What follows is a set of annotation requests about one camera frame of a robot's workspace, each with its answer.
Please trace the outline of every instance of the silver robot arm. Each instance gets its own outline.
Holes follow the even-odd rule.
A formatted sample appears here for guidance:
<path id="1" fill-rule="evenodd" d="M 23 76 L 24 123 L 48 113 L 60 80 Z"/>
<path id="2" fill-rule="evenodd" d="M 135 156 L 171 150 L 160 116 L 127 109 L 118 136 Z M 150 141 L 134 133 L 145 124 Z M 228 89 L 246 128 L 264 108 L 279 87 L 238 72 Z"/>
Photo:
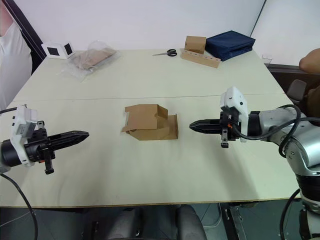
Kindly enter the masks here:
<path id="1" fill-rule="evenodd" d="M 220 119 L 198 120 L 189 127 L 204 134 L 220 134 L 223 148 L 228 148 L 228 141 L 239 138 L 244 143 L 245 136 L 245 139 L 272 142 L 279 146 L 297 118 L 296 110 L 291 107 L 248 113 L 247 101 L 235 87 L 222 94 L 220 107 Z M 291 124 L 275 131 L 289 121 Z M 304 205 L 299 219 L 301 237 L 308 240 L 320 237 L 320 127 L 301 121 L 283 146 L 282 153 L 296 175 Z"/>

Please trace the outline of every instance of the cardboard box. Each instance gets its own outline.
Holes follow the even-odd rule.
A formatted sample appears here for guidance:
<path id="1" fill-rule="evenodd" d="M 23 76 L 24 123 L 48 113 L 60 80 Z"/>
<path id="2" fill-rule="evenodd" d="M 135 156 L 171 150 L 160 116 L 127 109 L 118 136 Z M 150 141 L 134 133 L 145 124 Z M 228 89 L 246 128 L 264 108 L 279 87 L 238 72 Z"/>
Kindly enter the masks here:
<path id="1" fill-rule="evenodd" d="M 205 36 L 186 36 L 184 50 L 204 54 L 206 47 Z"/>
<path id="2" fill-rule="evenodd" d="M 158 104 L 138 104 L 127 106 L 129 113 L 126 132 L 138 140 L 178 139 L 177 115 L 169 115 L 168 110 Z"/>
<path id="3" fill-rule="evenodd" d="M 218 68 L 219 63 L 221 61 L 219 58 L 216 58 L 214 56 L 206 56 L 203 54 L 199 54 L 199 53 L 196 53 L 193 51 L 187 51 L 187 50 L 184 50 L 180 56 L 185 60 L 210 66 L 216 69 Z"/>

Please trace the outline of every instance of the navy blue bag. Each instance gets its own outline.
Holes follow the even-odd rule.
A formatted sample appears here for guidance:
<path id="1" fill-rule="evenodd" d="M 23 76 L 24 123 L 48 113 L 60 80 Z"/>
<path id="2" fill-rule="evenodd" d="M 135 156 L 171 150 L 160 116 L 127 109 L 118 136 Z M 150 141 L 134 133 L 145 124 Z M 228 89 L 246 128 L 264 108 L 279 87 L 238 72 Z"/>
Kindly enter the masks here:
<path id="1" fill-rule="evenodd" d="M 254 38 L 236 31 L 227 31 L 207 38 L 205 50 L 221 61 L 225 61 L 251 51 L 255 41 Z"/>

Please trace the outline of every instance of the floor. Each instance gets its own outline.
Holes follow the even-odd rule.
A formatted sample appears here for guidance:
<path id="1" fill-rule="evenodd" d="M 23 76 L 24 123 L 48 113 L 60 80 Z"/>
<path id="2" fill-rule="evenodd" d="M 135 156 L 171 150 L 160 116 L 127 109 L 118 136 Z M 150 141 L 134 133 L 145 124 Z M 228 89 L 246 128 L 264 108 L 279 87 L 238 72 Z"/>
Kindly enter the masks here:
<path id="1" fill-rule="evenodd" d="M 247 240 L 270 240 L 279 237 L 279 219 L 284 200 L 260 202 L 255 206 L 239 206 L 242 224 Z M 143 214 L 145 226 L 142 237 L 153 239 L 176 239 L 175 209 L 177 205 L 144 206 Z M 206 227 L 215 225 L 219 219 L 218 205 L 192 204 L 201 219 L 208 240 L 227 240 L 223 221 L 215 228 Z M 300 201 L 294 202 L 289 209 L 286 219 L 285 234 L 288 240 L 300 240 L 299 211 L 302 208 Z M 80 209 L 79 212 L 65 212 L 56 210 L 36 209 L 38 220 L 39 240 L 82 240 L 87 239 L 86 229 L 99 219 L 96 225 L 95 239 L 99 240 L 111 227 L 115 217 L 123 207 L 98 207 Z M 33 223 L 26 208 L 0 208 L 0 239 L 20 240 L 33 239 Z"/>

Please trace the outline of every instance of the scissors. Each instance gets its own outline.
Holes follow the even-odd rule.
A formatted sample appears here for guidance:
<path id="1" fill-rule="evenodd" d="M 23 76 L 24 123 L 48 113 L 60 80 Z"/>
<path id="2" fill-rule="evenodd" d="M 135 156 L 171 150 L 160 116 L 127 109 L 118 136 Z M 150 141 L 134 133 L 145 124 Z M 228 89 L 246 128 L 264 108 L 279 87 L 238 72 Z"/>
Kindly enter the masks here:
<path id="1" fill-rule="evenodd" d="M 153 54 L 152 56 L 158 56 L 158 55 L 168 55 L 169 57 L 174 57 L 174 56 L 177 56 L 177 51 L 175 49 L 169 49 L 164 53 Z"/>

